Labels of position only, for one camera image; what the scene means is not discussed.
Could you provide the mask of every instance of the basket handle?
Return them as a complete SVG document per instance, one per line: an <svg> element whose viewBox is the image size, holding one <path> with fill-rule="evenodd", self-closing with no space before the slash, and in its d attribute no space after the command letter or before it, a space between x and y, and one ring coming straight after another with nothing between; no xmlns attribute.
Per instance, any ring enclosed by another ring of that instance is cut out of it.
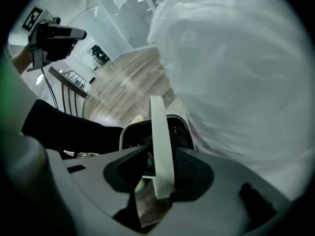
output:
<svg viewBox="0 0 315 236"><path fill-rule="evenodd" d="M150 96L149 118L152 123L152 140L156 178L153 179L157 199L169 198L175 191L175 174L166 111L161 96Z"/></svg>

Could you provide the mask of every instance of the translucent plastic bag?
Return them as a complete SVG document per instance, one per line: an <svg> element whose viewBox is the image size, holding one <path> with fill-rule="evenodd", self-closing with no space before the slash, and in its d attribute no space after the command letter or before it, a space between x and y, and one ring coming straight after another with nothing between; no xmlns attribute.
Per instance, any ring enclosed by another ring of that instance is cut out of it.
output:
<svg viewBox="0 0 315 236"><path fill-rule="evenodd" d="M205 147L256 161L314 146L314 51L284 0L166 0L148 42Z"/></svg>

